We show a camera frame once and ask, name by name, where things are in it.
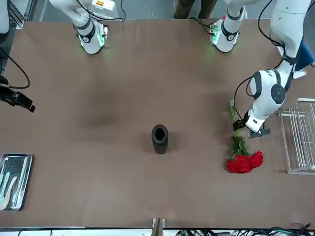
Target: red rose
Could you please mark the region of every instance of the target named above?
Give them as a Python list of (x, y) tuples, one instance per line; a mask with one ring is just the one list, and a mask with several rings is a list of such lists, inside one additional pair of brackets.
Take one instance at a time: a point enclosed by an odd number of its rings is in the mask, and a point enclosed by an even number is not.
[(262, 154), (261, 151), (257, 151), (252, 155), (251, 159), (252, 159), (252, 166), (254, 168), (257, 168), (263, 163), (264, 155)]
[(249, 173), (252, 171), (252, 159), (247, 156), (236, 155), (235, 160), (227, 161), (227, 168), (232, 173)]

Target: green indicator light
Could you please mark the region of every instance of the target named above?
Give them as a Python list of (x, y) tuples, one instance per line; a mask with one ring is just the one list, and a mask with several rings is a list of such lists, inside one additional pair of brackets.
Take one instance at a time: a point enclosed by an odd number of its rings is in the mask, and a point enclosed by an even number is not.
[(82, 43), (82, 40), (81, 40), (81, 38), (80, 38), (80, 37), (79, 37), (79, 40), (80, 40), (81, 46), (83, 47), (83, 43)]
[(217, 44), (218, 39), (219, 39), (219, 35), (220, 35), (220, 34), (215, 34), (215, 35), (213, 36), (213, 41), (212, 41), (212, 43)]
[(103, 46), (105, 45), (105, 39), (104, 39), (104, 37), (98, 35), (97, 38), (98, 38), (98, 41), (99, 41), (100, 46), (103, 47)]

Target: robotic arm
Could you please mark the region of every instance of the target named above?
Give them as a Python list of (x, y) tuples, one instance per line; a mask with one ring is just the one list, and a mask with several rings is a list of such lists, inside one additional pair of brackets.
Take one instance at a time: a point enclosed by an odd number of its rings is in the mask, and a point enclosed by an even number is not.
[[(257, 0), (225, 0), (227, 17), (214, 24), (211, 42), (222, 52), (229, 52), (237, 41), (244, 18), (244, 5)], [(265, 120), (277, 111), (285, 100), (285, 93), (297, 62), (303, 39), (303, 22), (311, 0), (277, 0), (270, 22), (271, 38), (285, 48), (283, 61), (276, 69), (260, 70), (253, 74), (250, 89), (254, 103), (242, 120), (233, 124), (234, 130), (247, 126), (256, 137)]]
[(9, 0), (0, 1), (0, 42), (6, 37), (10, 29)]
[(50, 3), (73, 22), (78, 31), (81, 46), (88, 54), (96, 54), (106, 44), (107, 27), (102, 19), (118, 18), (116, 5), (111, 0), (50, 0)]
[(0, 75), (0, 101), (8, 103), (12, 107), (21, 106), (32, 113), (35, 111), (33, 101), (21, 92), (12, 90), (8, 80), (2, 75)]

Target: dish rack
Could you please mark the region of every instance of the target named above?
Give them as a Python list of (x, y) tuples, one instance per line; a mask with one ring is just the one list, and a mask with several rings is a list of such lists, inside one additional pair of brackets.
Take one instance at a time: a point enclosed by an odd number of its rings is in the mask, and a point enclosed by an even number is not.
[(315, 99), (299, 98), (281, 116), (289, 174), (315, 175)]

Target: metal tray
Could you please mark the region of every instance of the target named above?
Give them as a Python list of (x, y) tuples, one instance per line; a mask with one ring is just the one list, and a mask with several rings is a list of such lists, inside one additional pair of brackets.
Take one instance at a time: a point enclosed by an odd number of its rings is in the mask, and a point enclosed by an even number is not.
[[(28, 183), (30, 170), (32, 164), (32, 155), (30, 154), (11, 154), (6, 153), (0, 158), (0, 173), (5, 175), (10, 172), (10, 178), (6, 186), (4, 195), (11, 183), (11, 180), (16, 176), (12, 191), (10, 201), (7, 205), (5, 211), (18, 211), (21, 209), (26, 186)], [(0, 185), (0, 190), (2, 189), (4, 180)]]

